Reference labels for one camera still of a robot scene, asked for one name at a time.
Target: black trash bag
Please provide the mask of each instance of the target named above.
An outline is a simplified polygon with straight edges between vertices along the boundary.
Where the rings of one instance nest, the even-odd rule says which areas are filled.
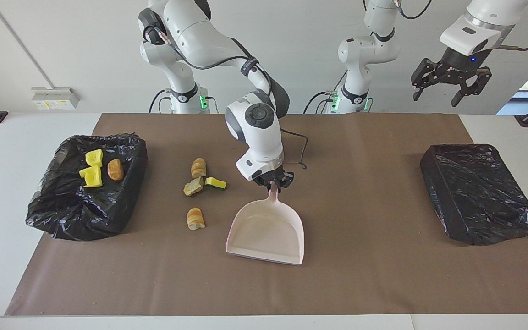
[[[528,236],[528,200],[493,146],[431,146],[421,171],[450,238],[487,246]]]
[[[103,150],[103,186],[83,188],[79,171],[89,167],[85,153]],[[113,181],[107,163],[119,159],[124,179]],[[54,155],[27,207],[26,224],[63,240],[90,241],[119,234],[140,194],[148,156],[146,142],[135,134],[75,135]]]

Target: brown paper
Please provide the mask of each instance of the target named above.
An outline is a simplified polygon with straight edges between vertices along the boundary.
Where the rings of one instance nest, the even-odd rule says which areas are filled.
[[[290,115],[281,125],[310,138],[302,170],[287,164],[302,139],[283,133],[296,174],[280,200],[302,218],[302,266],[226,254],[237,211],[267,194],[235,168],[247,147],[222,115],[102,115],[95,134],[147,141],[132,219],[96,242],[44,235],[6,315],[528,313],[528,239],[451,240],[427,194],[427,148],[472,142],[457,115]],[[184,196],[197,157],[225,191]],[[195,206],[207,228],[191,231]]]

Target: dustpan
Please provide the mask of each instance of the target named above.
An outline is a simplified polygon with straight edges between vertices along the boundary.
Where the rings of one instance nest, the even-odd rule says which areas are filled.
[[[233,219],[226,245],[227,253],[241,257],[301,265],[304,231],[299,215],[278,200],[272,186],[265,200],[245,205]]]

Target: white table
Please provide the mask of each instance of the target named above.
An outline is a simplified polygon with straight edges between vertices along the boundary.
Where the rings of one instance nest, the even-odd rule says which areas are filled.
[[[388,329],[528,328],[528,315],[289,317],[2,317],[42,232],[23,223],[27,204],[59,144],[91,134],[99,114],[12,114],[0,125],[0,329]],[[462,115],[475,143],[495,146],[528,197],[528,129],[512,117]]]

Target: power socket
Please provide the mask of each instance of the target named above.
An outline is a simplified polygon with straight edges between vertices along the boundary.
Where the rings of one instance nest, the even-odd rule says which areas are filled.
[[[32,103],[38,110],[75,110],[79,98],[70,88],[32,88]]]

